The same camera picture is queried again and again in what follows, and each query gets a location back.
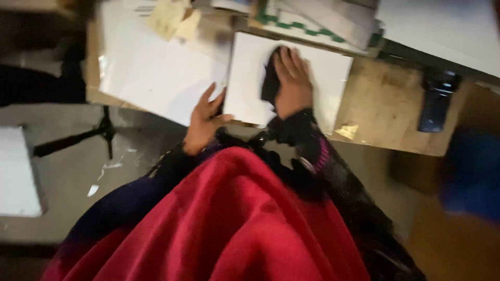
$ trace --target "concrete floor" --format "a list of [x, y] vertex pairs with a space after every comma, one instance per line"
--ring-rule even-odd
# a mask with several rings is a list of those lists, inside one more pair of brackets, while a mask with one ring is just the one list
[[[47, 63], [47, 54], [7, 58], [13, 65], [45, 70], [57, 75], [59, 64]], [[0, 126], [26, 126], [32, 145], [42, 144], [92, 129], [102, 116], [99, 105], [24, 105], [0, 108]], [[106, 143], [100, 137], [33, 160], [42, 201], [47, 211], [39, 218], [0, 217], [0, 242], [59, 243], [76, 220], [98, 199], [115, 188], [144, 175], [158, 157], [181, 141], [186, 128], [151, 113], [111, 108], [111, 119], [119, 127], [113, 140], [114, 158], [108, 160]], [[258, 130], [229, 126], [229, 132], [248, 138]], [[388, 149], [334, 142], [380, 208], [394, 220], [397, 232], [408, 236], [417, 204], [422, 196], [388, 177]], [[268, 143], [284, 161], [294, 152], [286, 145]], [[104, 170], [103, 166], [122, 163]], [[95, 195], [87, 197], [92, 185]]]

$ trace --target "hand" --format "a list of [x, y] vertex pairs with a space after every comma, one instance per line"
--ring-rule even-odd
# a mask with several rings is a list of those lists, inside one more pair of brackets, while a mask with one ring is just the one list
[[231, 114], [215, 116], [226, 96], [224, 88], [216, 99], [209, 102], [215, 88], [216, 84], [212, 83], [191, 113], [191, 124], [184, 138], [184, 152], [188, 155], [200, 153], [214, 139], [216, 130], [234, 118]]
[[309, 63], [301, 59], [297, 48], [281, 47], [274, 54], [274, 67], [281, 82], [276, 96], [276, 112], [282, 120], [313, 107], [313, 84], [309, 80]]

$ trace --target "person's right hand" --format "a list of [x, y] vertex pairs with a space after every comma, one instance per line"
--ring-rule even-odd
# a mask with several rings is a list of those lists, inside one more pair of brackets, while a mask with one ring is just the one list
[[281, 120], [313, 107], [313, 84], [309, 80], [309, 63], [300, 57], [297, 48], [282, 46], [274, 54], [274, 68], [281, 82], [276, 96], [276, 112]]

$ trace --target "desk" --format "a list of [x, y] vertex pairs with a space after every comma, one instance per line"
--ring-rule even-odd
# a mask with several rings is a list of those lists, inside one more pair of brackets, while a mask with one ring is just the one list
[[[87, 26], [86, 81], [87, 100], [122, 108], [139, 109], [99, 92], [99, 28], [91, 20]], [[424, 90], [421, 71], [367, 57], [355, 57], [335, 121], [335, 129], [358, 125], [354, 138], [333, 133], [330, 140], [443, 156], [457, 125], [467, 95], [480, 86], [462, 82], [452, 99], [442, 133], [417, 131]]]

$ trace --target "black tripod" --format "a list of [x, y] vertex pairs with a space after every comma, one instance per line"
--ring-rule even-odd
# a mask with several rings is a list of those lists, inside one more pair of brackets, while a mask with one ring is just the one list
[[107, 151], [109, 159], [113, 159], [112, 140], [116, 134], [116, 129], [111, 123], [110, 108], [107, 105], [102, 107], [103, 117], [100, 120], [99, 127], [76, 135], [67, 136], [58, 140], [53, 140], [44, 144], [37, 145], [33, 148], [33, 156], [44, 157], [54, 152], [74, 146], [79, 142], [100, 135], [107, 142]]

